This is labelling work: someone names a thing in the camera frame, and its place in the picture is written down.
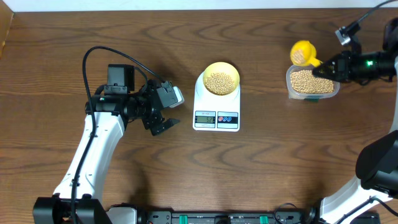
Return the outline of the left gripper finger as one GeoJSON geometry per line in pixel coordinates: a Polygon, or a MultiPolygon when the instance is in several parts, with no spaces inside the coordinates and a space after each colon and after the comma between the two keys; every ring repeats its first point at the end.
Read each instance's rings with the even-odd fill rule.
{"type": "Polygon", "coordinates": [[[150,128],[151,134],[153,136],[157,136],[163,133],[164,131],[168,130],[172,126],[178,124],[179,122],[180,122],[179,119],[173,119],[173,118],[169,118],[167,121],[161,121],[157,124],[152,125],[152,127],[150,128]]]}
{"type": "Polygon", "coordinates": [[[182,92],[171,82],[164,82],[157,88],[157,94],[164,108],[174,108],[184,103],[182,92]]]}

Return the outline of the yellow scoop cup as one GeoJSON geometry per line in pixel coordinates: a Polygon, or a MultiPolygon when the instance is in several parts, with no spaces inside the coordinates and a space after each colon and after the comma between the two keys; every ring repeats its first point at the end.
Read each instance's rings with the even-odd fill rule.
{"type": "Polygon", "coordinates": [[[316,51],[315,47],[308,40],[300,40],[293,45],[293,47],[290,50],[290,60],[291,60],[292,53],[298,49],[303,50],[306,62],[301,65],[297,65],[297,66],[304,67],[304,66],[312,65],[314,67],[318,67],[321,65],[322,62],[319,59],[317,59],[317,51],[316,51]]]}

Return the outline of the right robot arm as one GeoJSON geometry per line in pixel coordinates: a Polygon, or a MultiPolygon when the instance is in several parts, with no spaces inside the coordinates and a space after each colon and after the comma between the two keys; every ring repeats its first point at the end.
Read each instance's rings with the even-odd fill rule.
{"type": "MultiPolygon", "coordinates": [[[[397,77],[397,19],[384,28],[382,50],[364,54],[354,38],[358,22],[341,27],[336,36],[351,50],[342,51],[315,67],[319,78],[362,86],[373,80],[391,82],[397,77]]],[[[320,200],[310,209],[306,223],[351,223],[373,206],[397,198],[397,119],[387,135],[366,146],[358,156],[355,175],[336,193],[320,200]]]]}

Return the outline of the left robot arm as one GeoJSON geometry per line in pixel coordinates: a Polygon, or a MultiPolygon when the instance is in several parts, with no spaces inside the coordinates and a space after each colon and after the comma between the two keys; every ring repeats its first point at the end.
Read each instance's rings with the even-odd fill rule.
{"type": "Polygon", "coordinates": [[[103,86],[91,97],[94,112],[87,111],[85,130],[71,165],[51,197],[39,197],[33,208],[35,223],[146,223],[147,215],[122,203],[109,210],[102,206],[106,174],[113,152],[130,120],[142,120],[156,136],[178,123],[161,111],[184,102],[170,82],[149,80],[130,94],[125,86],[103,86]]]}

